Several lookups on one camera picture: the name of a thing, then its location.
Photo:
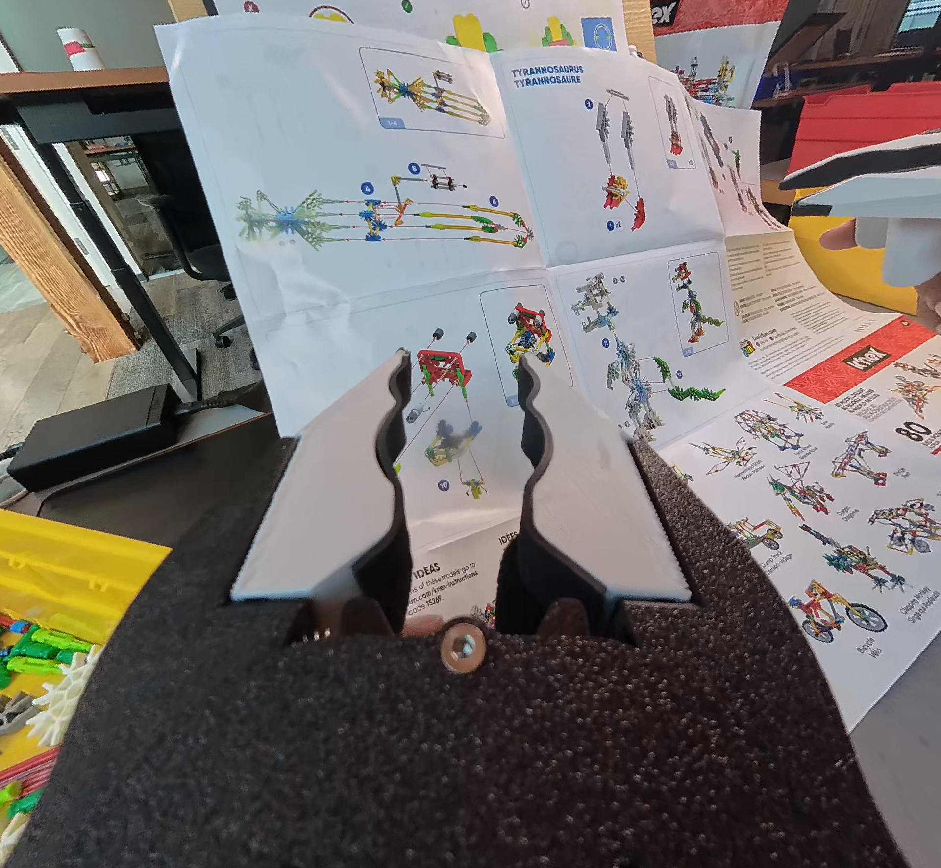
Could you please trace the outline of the person's right hand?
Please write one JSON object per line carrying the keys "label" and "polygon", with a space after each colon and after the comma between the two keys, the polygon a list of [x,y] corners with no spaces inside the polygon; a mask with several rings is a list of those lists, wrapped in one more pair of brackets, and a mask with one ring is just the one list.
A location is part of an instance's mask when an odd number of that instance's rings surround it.
{"label": "person's right hand", "polygon": [[878,217],[854,218],[825,230],[819,237],[820,245],[831,251],[853,248],[882,249],[886,246],[888,219]]}

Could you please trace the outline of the black office chair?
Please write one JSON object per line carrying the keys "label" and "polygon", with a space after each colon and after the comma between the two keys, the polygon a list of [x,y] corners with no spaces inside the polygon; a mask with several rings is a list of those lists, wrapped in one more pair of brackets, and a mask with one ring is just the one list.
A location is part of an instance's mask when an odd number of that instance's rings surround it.
{"label": "black office chair", "polygon": [[198,281],[223,282],[223,296],[235,300],[218,233],[182,130],[136,134],[134,140],[157,192],[141,202],[156,213],[184,273]]}

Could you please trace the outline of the pile of toy pieces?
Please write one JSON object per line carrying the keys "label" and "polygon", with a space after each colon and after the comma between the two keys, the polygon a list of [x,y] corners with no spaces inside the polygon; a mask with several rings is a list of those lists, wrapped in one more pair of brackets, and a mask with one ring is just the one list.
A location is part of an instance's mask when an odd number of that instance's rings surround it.
{"label": "pile of toy pieces", "polygon": [[12,846],[50,779],[100,647],[2,615],[1,826]]}

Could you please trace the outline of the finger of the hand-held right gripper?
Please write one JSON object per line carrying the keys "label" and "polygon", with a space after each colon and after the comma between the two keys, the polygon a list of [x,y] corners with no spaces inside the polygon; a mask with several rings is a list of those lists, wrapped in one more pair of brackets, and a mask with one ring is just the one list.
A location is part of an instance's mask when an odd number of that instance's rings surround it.
{"label": "finger of the hand-held right gripper", "polygon": [[929,131],[834,154],[780,182],[783,190],[829,187],[860,176],[897,175],[938,168],[940,132]]}
{"label": "finger of the hand-held right gripper", "polygon": [[940,168],[863,174],[795,201],[793,216],[940,218]]}

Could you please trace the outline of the wood top office desk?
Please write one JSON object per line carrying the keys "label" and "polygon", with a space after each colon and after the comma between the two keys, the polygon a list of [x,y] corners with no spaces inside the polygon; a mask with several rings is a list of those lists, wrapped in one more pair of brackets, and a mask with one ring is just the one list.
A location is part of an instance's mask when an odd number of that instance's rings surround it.
{"label": "wood top office desk", "polygon": [[183,351],[135,271],[55,151],[95,137],[181,131],[163,66],[92,72],[3,73],[2,122],[25,130],[107,270],[168,360],[190,401],[202,398],[198,351]]}

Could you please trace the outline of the red plastic bin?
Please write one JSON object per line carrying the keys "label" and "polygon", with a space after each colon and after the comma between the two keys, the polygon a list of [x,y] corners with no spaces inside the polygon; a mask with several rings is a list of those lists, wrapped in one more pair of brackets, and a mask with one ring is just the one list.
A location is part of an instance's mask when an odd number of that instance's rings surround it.
{"label": "red plastic bin", "polygon": [[793,173],[834,154],[940,127],[940,83],[894,84],[884,91],[848,88],[805,98]]}

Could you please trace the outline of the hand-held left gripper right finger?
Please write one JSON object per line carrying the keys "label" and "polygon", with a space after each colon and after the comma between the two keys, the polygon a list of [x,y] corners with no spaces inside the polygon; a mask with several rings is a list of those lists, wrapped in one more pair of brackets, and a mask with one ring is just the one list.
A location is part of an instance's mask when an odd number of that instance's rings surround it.
{"label": "hand-held left gripper right finger", "polygon": [[585,633],[627,636],[630,605],[692,607],[692,590],[630,440],[558,368],[519,369],[521,445],[534,470],[498,582],[498,632],[547,628],[573,601]]}

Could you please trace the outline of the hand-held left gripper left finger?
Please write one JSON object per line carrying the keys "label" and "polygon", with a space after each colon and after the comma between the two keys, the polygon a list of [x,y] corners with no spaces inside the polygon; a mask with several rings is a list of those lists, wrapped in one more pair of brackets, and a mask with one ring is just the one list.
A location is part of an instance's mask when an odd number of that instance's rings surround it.
{"label": "hand-held left gripper left finger", "polygon": [[412,580],[403,488],[410,355],[378,370],[307,424],[231,588],[233,601],[308,599],[337,629],[363,596],[401,631]]}

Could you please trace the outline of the yellow plastic bin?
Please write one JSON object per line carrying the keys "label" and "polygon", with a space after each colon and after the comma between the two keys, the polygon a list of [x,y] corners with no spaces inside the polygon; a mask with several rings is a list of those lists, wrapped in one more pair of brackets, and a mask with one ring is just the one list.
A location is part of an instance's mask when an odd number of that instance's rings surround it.
{"label": "yellow plastic bin", "polygon": [[831,251],[820,246],[821,234],[848,223],[848,217],[798,216],[792,206],[789,227],[807,263],[834,294],[887,310],[916,314],[912,287],[892,287],[883,280],[884,252],[880,249]]}
{"label": "yellow plastic bin", "polygon": [[2,510],[1,650],[6,615],[94,643],[99,660],[169,552],[165,546]]}

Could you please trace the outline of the black power adapter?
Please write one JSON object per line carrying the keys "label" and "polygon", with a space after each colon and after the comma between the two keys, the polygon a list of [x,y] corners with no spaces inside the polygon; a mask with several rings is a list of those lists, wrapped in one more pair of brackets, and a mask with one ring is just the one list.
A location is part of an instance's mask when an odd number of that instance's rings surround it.
{"label": "black power adapter", "polygon": [[38,491],[161,451],[175,442],[181,405],[172,386],[158,385],[41,419],[8,473]]}

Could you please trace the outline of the grey desk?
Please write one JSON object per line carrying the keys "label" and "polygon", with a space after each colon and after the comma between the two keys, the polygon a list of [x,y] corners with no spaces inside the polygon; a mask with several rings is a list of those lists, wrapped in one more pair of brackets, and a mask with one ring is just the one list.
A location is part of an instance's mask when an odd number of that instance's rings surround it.
{"label": "grey desk", "polygon": [[[244,406],[186,418],[176,444],[34,494],[6,475],[2,510],[173,546],[278,439]],[[939,866],[940,645],[935,635],[851,736],[870,790],[913,866]]]}

